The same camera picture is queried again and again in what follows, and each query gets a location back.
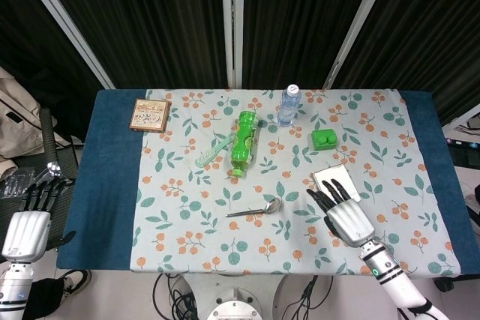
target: bottle cap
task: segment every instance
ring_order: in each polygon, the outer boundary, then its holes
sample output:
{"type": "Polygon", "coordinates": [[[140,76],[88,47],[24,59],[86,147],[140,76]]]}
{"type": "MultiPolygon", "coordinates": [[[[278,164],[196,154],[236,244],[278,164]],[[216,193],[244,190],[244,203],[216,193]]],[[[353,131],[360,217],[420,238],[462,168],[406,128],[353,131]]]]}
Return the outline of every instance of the bottle cap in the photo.
{"type": "Polygon", "coordinates": [[[243,176],[243,174],[244,174],[243,170],[241,170],[241,169],[234,169],[232,171],[232,175],[236,176],[237,178],[241,178],[243,176]]]}
{"type": "Polygon", "coordinates": [[[290,84],[288,85],[288,88],[286,88],[286,93],[290,96],[290,97],[295,97],[298,93],[299,93],[299,87],[295,84],[290,84]]]}

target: white floor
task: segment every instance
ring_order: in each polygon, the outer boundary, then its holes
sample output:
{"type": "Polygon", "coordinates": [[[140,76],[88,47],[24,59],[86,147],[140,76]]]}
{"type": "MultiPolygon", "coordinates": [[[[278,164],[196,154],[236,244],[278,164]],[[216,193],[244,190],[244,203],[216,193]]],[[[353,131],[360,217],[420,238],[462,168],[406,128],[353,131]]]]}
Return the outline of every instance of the white floor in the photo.
{"type": "MultiPolygon", "coordinates": [[[[449,134],[453,139],[464,139],[449,134]]],[[[464,195],[479,184],[480,171],[457,168],[464,195]]],[[[65,270],[56,268],[55,251],[49,251],[34,264],[35,279],[59,277],[65,270]]],[[[93,271],[91,284],[74,298],[68,299],[48,320],[97,319],[159,319],[152,304],[152,288],[157,274],[134,274],[130,271],[93,271]]],[[[297,301],[311,277],[289,276],[277,293],[274,318],[279,319],[285,306],[297,301]]],[[[311,297],[317,304],[325,295],[330,278],[320,277],[311,297]]],[[[432,280],[415,280],[421,293],[441,309],[450,319],[480,319],[480,280],[457,282],[450,292],[441,293],[432,280]]],[[[156,299],[160,309],[169,314],[166,283],[161,280],[156,299]]],[[[285,319],[291,319],[293,311],[285,319]]],[[[335,320],[397,320],[395,306],[371,277],[335,277],[331,293],[325,303],[310,312],[312,319],[335,320]]]]}

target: sneaker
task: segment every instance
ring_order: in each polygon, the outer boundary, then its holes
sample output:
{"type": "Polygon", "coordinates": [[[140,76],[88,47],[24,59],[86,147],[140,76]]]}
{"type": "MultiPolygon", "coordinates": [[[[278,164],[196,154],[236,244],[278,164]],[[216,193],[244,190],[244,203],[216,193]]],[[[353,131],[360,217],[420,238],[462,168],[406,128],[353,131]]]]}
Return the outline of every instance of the sneaker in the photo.
{"type": "Polygon", "coordinates": [[[59,279],[64,281],[61,304],[86,288],[92,280],[92,273],[90,270],[70,270],[60,276],[59,279]]]}

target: bag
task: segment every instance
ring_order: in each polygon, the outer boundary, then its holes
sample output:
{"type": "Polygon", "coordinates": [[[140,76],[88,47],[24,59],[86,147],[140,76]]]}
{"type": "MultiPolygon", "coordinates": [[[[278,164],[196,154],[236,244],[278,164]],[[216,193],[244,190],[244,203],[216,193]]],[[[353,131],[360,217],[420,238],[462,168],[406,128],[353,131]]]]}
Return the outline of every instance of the bag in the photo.
{"type": "MultiPolygon", "coordinates": [[[[0,67],[0,161],[44,152],[39,114],[35,99],[0,67]]],[[[58,134],[55,143],[69,144],[58,134]]]]}

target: metal spoon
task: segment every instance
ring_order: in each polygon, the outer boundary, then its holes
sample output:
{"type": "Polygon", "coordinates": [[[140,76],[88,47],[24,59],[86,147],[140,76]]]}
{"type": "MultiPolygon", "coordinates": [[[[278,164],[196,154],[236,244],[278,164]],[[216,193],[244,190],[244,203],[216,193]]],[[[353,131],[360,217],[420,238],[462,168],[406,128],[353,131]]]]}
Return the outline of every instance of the metal spoon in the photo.
{"type": "Polygon", "coordinates": [[[241,215],[251,215],[251,214],[272,214],[280,209],[281,200],[279,198],[274,198],[267,202],[264,209],[256,210],[246,210],[240,211],[238,213],[227,214],[226,217],[240,217],[241,215]]]}

